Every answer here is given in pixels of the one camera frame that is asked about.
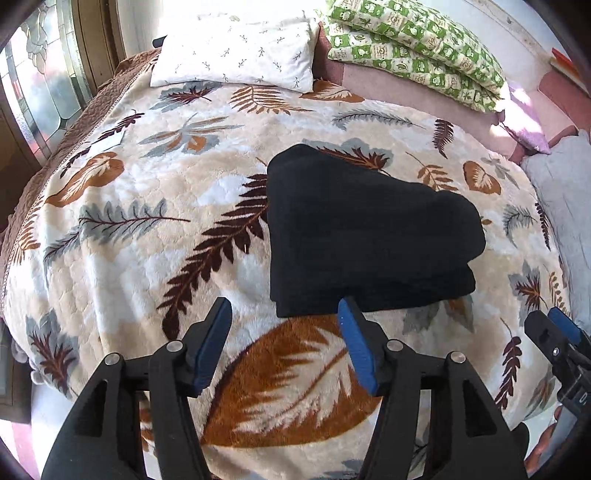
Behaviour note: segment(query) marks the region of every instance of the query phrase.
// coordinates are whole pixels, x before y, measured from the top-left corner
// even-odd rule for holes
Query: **purple pillow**
[[[535,113],[531,99],[525,90],[515,82],[509,83],[510,100],[502,100],[505,109],[500,112],[499,124],[529,155],[535,153],[550,154],[548,141]]]

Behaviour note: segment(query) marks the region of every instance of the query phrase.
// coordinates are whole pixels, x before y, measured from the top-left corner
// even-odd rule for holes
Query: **green checkered pillow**
[[[328,16],[442,62],[493,94],[505,84],[498,61],[474,33],[414,0],[336,0]]]
[[[479,112],[495,109],[497,98],[466,75],[383,35],[323,20],[331,60],[375,67],[426,85]]]

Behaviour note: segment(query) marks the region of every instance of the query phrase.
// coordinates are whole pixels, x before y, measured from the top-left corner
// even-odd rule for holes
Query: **folded black clothing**
[[[308,145],[268,167],[271,300],[277,316],[428,305],[468,295],[485,248],[464,197],[351,165]]]

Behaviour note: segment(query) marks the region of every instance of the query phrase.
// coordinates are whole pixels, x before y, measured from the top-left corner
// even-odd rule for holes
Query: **metal bolt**
[[[119,362],[121,356],[118,353],[110,353],[105,357],[105,363],[107,365],[115,365]]]
[[[166,346],[166,350],[169,352],[178,352],[183,349],[183,343],[180,340],[173,340]]]
[[[462,352],[452,352],[451,359],[452,362],[462,364],[466,361],[466,355],[464,355]]]
[[[398,340],[389,340],[386,346],[391,352],[400,352],[404,348],[404,344]]]

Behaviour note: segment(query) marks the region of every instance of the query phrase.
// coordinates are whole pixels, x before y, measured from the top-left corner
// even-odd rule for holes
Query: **stained glass window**
[[[0,52],[18,126],[42,165],[92,98],[74,33],[72,0],[46,0]]]

